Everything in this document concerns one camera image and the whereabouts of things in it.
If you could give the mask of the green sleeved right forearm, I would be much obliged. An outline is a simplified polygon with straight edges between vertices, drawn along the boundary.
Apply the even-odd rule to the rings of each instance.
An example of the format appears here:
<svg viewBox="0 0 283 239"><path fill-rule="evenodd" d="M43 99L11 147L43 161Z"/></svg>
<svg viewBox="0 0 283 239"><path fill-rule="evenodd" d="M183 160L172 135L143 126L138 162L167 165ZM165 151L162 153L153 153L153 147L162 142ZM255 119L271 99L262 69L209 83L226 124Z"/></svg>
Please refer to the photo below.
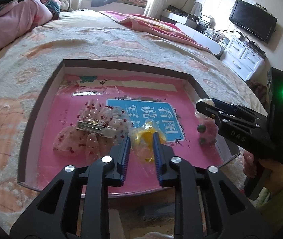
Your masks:
<svg viewBox="0 0 283 239"><path fill-rule="evenodd" d="M283 164L273 160L259 162L272 173L264 184L263 201L257 205L257 209L272 230L277 232L283 227Z"/></svg>

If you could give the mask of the person's right hand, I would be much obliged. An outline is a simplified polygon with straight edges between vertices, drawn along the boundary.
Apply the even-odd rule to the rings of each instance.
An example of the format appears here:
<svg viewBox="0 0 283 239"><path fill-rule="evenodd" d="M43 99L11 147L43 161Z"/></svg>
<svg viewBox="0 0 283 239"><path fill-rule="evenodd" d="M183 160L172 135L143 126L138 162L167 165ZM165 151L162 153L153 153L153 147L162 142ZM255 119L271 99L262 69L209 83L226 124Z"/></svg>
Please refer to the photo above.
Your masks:
<svg viewBox="0 0 283 239"><path fill-rule="evenodd" d="M256 165L254 164L254 155L248 151L243 152L244 168L243 172L247 177L254 178L257 174Z"/></svg>

